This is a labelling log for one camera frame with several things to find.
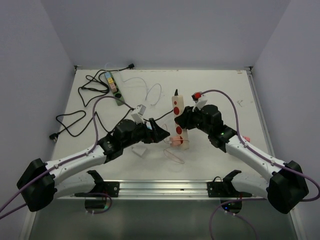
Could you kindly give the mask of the salmon usb charger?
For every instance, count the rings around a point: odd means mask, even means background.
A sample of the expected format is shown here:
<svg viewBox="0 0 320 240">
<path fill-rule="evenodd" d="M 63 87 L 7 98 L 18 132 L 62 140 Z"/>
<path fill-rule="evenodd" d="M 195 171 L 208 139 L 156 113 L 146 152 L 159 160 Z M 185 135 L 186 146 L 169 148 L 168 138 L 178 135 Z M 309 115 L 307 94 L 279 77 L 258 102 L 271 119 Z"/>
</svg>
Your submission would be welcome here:
<svg viewBox="0 0 320 240">
<path fill-rule="evenodd" d="M 180 135 L 176 135 L 169 138 L 169 143 L 171 147 L 177 147 L 184 143 L 184 139 Z"/>
</svg>

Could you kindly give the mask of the white usb charger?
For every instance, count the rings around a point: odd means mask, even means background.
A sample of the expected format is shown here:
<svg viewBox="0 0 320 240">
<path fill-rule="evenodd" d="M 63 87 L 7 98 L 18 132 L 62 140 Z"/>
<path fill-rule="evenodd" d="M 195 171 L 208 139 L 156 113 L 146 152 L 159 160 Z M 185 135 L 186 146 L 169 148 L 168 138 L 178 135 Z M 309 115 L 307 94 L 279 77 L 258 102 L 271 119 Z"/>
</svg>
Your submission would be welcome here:
<svg viewBox="0 0 320 240">
<path fill-rule="evenodd" d="M 131 148 L 131 151 L 135 154 L 135 155 L 137 155 L 137 156 L 139 156 L 140 158 L 143 158 L 144 157 L 144 155 L 145 155 L 145 153 L 147 152 L 147 148 L 146 147 L 140 147 L 140 146 L 135 146 L 135 147 L 132 147 Z"/>
</svg>

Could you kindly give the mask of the cream power strip red sockets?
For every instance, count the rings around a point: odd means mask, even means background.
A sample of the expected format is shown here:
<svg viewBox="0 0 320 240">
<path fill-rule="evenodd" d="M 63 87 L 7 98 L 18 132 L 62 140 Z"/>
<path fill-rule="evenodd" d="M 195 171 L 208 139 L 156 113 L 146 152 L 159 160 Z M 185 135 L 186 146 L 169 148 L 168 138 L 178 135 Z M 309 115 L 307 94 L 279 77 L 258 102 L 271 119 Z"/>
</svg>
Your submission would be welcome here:
<svg viewBox="0 0 320 240">
<path fill-rule="evenodd" d="M 184 99 L 182 95 L 178 94 L 178 91 L 176 90 L 176 92 L 174 93 L 174 95 L 171 98 L 172 100 L 172 108 L 173 108 L 173 116 L 178 117 L 182 114 L 182 112 L 184 111 Z M 189 138 L 188 138 L 188 131 L 186 129 L 183 129 L 182 127 L 180 127 L 179 125 L 177 125 L 175 123 L 175 136 L 181 136 L 183 137 L 183 144 L 177 146 L 180 147 L 181 150 L 187 150 L 189 149 Z"/>
</svg>

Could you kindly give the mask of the green power strip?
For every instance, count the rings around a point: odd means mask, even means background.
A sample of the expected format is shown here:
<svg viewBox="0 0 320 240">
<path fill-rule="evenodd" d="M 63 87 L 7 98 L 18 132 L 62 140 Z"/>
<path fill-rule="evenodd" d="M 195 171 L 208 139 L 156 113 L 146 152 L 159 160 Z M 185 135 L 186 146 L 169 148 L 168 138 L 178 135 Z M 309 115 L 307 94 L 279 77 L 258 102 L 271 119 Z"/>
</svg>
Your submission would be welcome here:
<svg viewBox="0 0 320 240">
<path fill-rule="evenodd" d="M 115 81 L 113 74 L 110 71 L 104 73 L 106 82 L 110 88 L 112 95 L 116 98 L 115 102 L 118 106 L 122 106 L 125 102 L 124 97 Z"/>
</svg>

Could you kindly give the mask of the blue plug adapter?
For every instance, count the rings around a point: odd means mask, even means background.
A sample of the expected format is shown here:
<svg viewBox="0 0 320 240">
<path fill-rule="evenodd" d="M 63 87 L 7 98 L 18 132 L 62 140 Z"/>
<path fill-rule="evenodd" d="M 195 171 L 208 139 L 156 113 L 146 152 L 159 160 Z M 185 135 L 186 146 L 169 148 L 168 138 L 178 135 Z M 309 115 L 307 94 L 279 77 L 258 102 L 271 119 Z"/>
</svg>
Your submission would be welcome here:
<svg viewBox="0 0 320 240">
<path fill-rule="evenodd" d="M 146 127 L 147 127 L 148 129 L 152 130 L 152 126 L 151 126 L 150 122 L 146 122 L 145 124 L 146 124 Z"/>
</svg>

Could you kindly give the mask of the pink usb charger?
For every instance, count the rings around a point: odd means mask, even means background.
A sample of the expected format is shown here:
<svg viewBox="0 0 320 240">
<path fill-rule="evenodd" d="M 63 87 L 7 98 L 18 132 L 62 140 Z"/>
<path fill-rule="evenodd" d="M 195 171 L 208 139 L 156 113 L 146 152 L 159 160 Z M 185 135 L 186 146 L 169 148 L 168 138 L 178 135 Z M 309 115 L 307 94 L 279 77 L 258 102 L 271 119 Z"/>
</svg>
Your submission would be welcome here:
<svg viewBox="0 0 320 240">
<path fill-rule="evenodd" d="M 114 83 L 110 83 L 109 87 L 110 87 L 112 92 L 116 92 L 117 91 L 117 87 L 116 87 L 116 85 Z"/>
</svg>

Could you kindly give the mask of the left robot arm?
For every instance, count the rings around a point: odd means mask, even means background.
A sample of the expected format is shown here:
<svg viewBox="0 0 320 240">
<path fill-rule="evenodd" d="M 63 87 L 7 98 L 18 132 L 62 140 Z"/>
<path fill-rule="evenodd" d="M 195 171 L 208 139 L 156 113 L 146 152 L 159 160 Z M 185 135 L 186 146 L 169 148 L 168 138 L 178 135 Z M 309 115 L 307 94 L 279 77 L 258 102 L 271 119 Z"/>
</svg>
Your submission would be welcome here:
<svg viewBox="0 0 320 240">
<path fill-rule="evenodd" d="M 125 148 L 142 142 L 155 144 L 170 136 L 153 118 L 149 123 L 135 123 L 124 119 L 112 133 L 97 140 L 93 146 L 58 160 L 33 160 L 17 182 L 28 209 L 37 212 L 55 198 L 78 193 L 99 196 L 103 193 L 103 179 L 89 168 L 106 164 L 123 154 Z"/>
</svg>

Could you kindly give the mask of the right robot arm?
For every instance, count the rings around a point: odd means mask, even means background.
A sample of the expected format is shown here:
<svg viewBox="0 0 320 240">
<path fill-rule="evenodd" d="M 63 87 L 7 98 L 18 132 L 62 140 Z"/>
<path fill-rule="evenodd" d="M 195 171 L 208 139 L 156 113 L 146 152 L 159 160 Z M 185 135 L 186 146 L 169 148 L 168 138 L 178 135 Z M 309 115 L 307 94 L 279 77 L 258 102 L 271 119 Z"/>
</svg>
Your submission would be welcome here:
<svg viewBox="0 0 320 240">
<path fill-rule="evenodd" d="M 180 128 L 206 133 L 215 148 L 243 161 L 260 175 L 256 177 L 233 170 L 222 181 L 208 183 L 208 187 L 221 196 L 235 197 L 241 193 L 256 195 L 267 199 L 280 213 L 287 214 L 309 193 L 298 163 L 276 159 L 243 137 L 238 137 L 234 129 L 224 124 L 217 106 L 205 105 L 201 109 L 175 106 L 173 113 L 174 121 Z"/>
</svg>

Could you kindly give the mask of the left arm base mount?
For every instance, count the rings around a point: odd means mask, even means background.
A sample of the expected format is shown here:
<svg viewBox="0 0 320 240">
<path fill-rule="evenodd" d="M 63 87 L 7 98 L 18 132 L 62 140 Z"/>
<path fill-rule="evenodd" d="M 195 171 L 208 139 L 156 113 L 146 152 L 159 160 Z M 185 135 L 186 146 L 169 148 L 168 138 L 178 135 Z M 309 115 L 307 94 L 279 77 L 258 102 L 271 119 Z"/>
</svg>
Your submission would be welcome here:
<svg viewBox="0 0 320 240">
<path fill-rule="evenodd" d="M 76 192 L 74 194 L 76 197 L 97 196 L 98 194 L 107 194 L 112 198 L 119 196 L 120 183 L 118 181 L 104 181 L 96 170 L 89 170 L 86 173 L 90 175 L 94 185 L 90 191 Z"/>
</svg>

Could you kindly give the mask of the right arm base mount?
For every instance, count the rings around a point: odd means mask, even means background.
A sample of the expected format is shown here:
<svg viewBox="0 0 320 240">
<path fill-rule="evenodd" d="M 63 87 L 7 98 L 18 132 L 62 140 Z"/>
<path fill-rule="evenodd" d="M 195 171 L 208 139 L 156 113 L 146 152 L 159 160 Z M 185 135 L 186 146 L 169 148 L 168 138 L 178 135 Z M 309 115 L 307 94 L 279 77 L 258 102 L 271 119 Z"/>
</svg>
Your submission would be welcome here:
<svg viewBox="0 0 320 240">
<path fill-rule="evenodd" d="M 224 178 L 216 176 L 212 181 L 206 183 L 207 194 L 209 198 L 240 198 L 240 197 L 252 197 L 251 193 L 237 191 L 232 185 L 232 180 L 238 174 L 241 174 L 240 170 L 233 170 L 227 174 Z"/>
</svg>

